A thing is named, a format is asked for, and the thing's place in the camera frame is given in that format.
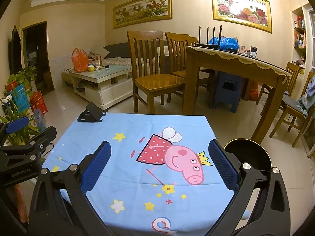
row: chair backrest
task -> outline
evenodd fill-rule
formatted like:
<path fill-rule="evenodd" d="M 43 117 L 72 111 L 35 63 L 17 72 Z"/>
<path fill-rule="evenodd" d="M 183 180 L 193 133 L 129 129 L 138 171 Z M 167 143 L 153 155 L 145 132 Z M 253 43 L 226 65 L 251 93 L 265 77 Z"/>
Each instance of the chair backrest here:
<path fill-rule="evenodd" d="M 162 31 L 127 31 L 133 79 L 164 73 L 164 49 L 160 49 L 160 67 L 158 57 L 158 46 L 164 47 Z"/>
<path fill-rule="evenodd" d="M 185 47 L 191 45 L 191 37 L 189 34 L 174 34 L 165 32 L 167 45 L 169 47 L 171 72 L 184 70 L 186 63 Z"/>
<path fill-rule="evenodd" d="M 308 87 L 308 84 L 311 82 L 311 80 L 312 80 L 314 75 L 315 75 L 315 73 L 313 73 L 312 71 L 310 71 L 308 73 L 308 77 L 307 77 L 306 82 L 305 82 L 305 86 L 304 86 L 304 89 L 303 89 L 303 92 L 302 92 L 302 96 L 305 94 L 306 88 Z"/>
<path fill-rule="evenodd" d="M 297 79 L 297 76 L 299 75 L 300 70 L 301 70 L 301 67 L 299 65 L 294 65 L 288 62 L 286 71 L 288 71 L 291 74 L 291 77 L 287 86 L 287 92 L 289 92 L 289 97 L 292 95 L 292 91 L 293 91 L 293 88 L 296 83 L 296 79 Z"/>
<path fill-rule="evenodd" d="M 195 43 L 198 42 L 198 38 L 197 37 L 190 37 L 189 42 L 190 42 L 191 46 L 195 46 Z"/>

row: blue plastic stool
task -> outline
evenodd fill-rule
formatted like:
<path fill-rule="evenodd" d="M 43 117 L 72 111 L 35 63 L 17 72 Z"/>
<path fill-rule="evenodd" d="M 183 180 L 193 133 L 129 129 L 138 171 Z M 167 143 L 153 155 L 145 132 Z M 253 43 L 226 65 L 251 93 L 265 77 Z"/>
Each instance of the blue plastic stool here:
<path fill-rule="evenodd" d="M 231 112 L 236 112 L 241 96 L 243 77 L 219 71 L 212 107 L 216 108 L 218 102 L 231 104 Z"/>

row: painting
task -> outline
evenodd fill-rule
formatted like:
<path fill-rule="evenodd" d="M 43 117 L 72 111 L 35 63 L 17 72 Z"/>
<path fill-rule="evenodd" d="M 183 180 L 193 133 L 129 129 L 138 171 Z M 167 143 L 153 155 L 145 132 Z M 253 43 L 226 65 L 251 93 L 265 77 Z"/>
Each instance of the painting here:
<path fill-rule="evenodd" d="M 272 33 L 267 0 L 212 0 L 213 19 L 242 24 Z"/>
<path fill-rule="evenodd" d="M 113 9 L 113 27 L 172 19 L 172 0 L 133 0 Z"/>

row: doorway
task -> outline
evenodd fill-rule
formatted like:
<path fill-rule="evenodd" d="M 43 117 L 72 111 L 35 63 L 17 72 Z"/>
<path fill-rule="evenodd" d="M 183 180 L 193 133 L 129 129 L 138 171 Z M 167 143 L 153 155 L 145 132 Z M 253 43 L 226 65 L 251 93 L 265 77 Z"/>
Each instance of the doorway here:
<path fill-rule="evenodd" d="M 35 84 L 43 95 L 54 90 L 47 52 L 47 22 L 23 29 L 23 53 L 25 66 L 35 66 Z"/>

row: white coffee table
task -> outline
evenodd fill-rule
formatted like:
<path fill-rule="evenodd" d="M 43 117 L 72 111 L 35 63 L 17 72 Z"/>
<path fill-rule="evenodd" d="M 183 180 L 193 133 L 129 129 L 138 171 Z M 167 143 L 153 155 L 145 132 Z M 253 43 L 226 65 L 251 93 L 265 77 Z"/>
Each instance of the white coffee table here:
<path fill-rule="evenodd" d="M 127 73 L 131 71 L 131 66 L 110 65 L 109 70 L 100 69 L 83 73 L 72 70 L 70 75 L 74 92 L 105 110 L 132 96 L 132 79 L 127 78 Z M 90 82 L 84 87 L 84 92 L 77 90 L 82 79 Z"/>

